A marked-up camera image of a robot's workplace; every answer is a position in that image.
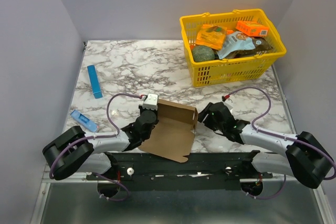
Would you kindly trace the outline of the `brown cardboard box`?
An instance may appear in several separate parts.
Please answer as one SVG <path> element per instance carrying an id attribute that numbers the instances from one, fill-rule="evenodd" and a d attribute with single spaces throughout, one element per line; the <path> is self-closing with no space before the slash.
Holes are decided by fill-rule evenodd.
<path id="1" fill-rule="evenodd" d="M 158 120 L 139 150 L 178 163 L 187 162 L 195 139 L 197 108 L 159 99 Z"/>

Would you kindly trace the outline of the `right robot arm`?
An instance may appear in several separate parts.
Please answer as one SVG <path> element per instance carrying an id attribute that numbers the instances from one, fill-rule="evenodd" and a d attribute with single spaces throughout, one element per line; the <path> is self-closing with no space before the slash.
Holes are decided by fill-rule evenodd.
<path id="1" fill-rule="evenodd" d="M 308 188 L 316 189 L 335 165 L 334 160 L 309 132 L 285 134 L 257 128 L 233 117 L 224 102 L 209 103 L 198 115 L 207 128 L 219 131 L 231 142 L 266 149 L 243 162 L 242 173 L 249 178 L 261 173 L 294 177 Z"/>

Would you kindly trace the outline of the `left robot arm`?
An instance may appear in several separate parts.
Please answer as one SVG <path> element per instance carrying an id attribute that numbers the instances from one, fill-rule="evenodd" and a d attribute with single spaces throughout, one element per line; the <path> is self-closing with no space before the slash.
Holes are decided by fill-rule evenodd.
<path id="1" fill-rule="evenodd" d="M 49 178 L 63 180 L 77 171 L 100 174 L 104 179 L 116 175 L 116 166 L 107 152 L 125 152 L 139 147 L 151 136 L 158 124 L 158 106 L 142 104 L 140 116 L 123 127 L 120 133 L 87 135 L 80 126 L 73 126 L 43 148 L 49 165 Z"/>

